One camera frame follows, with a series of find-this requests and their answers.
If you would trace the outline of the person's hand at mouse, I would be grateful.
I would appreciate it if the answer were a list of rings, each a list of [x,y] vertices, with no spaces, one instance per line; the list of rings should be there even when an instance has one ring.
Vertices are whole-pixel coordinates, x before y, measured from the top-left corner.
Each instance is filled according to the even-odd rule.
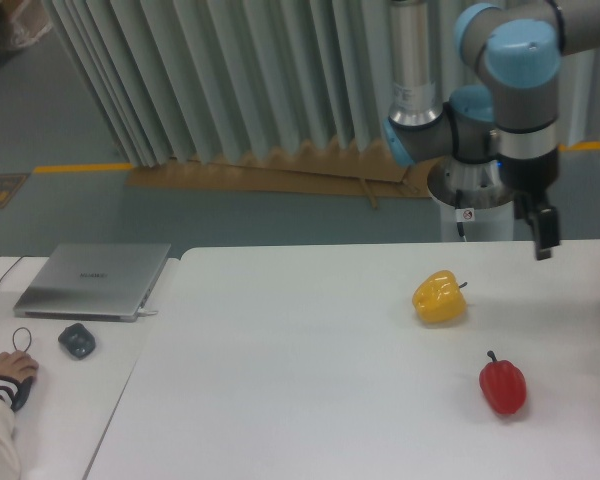
[[[39,363],[27,352],[16,350],[12,353],[0,353],[0,377],[8,377],[22,383],[29,378],[35,378]]]

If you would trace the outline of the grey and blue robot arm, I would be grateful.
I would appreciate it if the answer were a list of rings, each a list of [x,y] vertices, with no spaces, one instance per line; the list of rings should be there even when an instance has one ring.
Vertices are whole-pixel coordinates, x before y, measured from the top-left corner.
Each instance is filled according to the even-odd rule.
[[[446,241],[510,240],[515,220],[543,260],[560,244],[548,188],[559,174],[558,75],[565,56],[600,48],[600,1],[479,3],[457,19],[454,42],[478,83],[443,99],[429,5],[390,5],[394,93],[384,122],[395,161],[431,161],[426,187]]]

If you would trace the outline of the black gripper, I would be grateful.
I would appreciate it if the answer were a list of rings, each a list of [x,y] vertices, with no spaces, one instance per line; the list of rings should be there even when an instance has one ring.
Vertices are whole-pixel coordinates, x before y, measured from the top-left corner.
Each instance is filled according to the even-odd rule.
[[[546,196],[530,196],[526,192],[544,192],[559,176],[559,150],[525,159],[500,155],[500,178],[514,194],[514,216],[529,227],[537,260],[552,256],[560,245],[559,213]]]

